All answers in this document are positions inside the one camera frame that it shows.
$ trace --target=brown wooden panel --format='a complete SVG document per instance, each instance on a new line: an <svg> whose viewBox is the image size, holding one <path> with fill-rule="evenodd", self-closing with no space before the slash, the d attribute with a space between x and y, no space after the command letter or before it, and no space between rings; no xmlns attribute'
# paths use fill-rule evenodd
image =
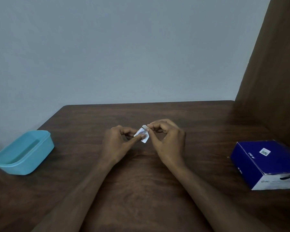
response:
<svg viewBox="0 0 290 232"><path fill-rule="evenodd" d="M271 0L236 102L290 146L290 0Z"/></svg>
<svg viewBox="0 0 290 232"><path fill-rule="evenodd" d="M0 171L0 231L30 231L89 172L105 129L161 118L187 132L190 169L275 231L290 231L290 190L251 191L228 158L236 141L273 139L233 101L65 106L40 129L55 149L31 174ZM212 231L151 141L138 143L106 177L82 231Z"/></svg>

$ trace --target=small white packet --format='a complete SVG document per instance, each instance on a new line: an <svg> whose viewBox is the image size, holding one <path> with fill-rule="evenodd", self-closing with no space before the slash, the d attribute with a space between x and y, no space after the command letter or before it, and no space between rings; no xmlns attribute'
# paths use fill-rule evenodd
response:
<svg viewBox="0 0 290 232"><path fill-rule="evenodd" d="M136 135L139 135L139 134L145 134L146 137L143 138L143 139L141 140L141 142L143 142L143 143L147 142L147 140L148 140L148 138L149 138L149 134L148 134L148 132L146 131L147 128L148 128L148 127L147 127L146 125L143 125L142 128L140 128L140 129L136 132L136 134L134 134L134 137L135 137Z"/></svg>

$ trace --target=blue cardboard box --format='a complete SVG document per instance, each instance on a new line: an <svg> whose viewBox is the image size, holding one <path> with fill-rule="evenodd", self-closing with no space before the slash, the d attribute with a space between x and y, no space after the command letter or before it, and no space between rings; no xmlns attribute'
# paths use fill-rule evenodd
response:
<svg viewBox="0 0 290 232"><path fill-rule="evenodd" d="M290 149L275 140L237 142L230 159L252 190L290 189Z"/></svg>

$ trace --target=forearm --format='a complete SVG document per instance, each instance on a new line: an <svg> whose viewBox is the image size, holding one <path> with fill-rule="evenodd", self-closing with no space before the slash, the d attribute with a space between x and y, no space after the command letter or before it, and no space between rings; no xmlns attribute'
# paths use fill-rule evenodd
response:
<svg viewBox="0 0 290 232"><path fill-rule="evenodd" d="M99 160L86 178L59 203L33 230L79 231L102 182L114 163Z"/></svg>
<svg viewBox="0 0 290 232"><path fill-rule="evenodd" d="M187 167L170 166L169 169L187 190L215 232L271 231Z"/></svg>

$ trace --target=person's right hand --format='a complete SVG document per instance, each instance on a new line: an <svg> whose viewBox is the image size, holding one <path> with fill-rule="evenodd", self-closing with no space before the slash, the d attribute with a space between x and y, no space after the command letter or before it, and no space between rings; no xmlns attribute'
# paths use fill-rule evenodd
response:
<svg viewBox="0 0 290 232"><path fill-rule="evenodd" d="M147 132L161 161L168 167L185 166L182 154L185 149L186 133L169 119L157 120L147 125ZM160 141L155 132L165 133Z"/></svg>

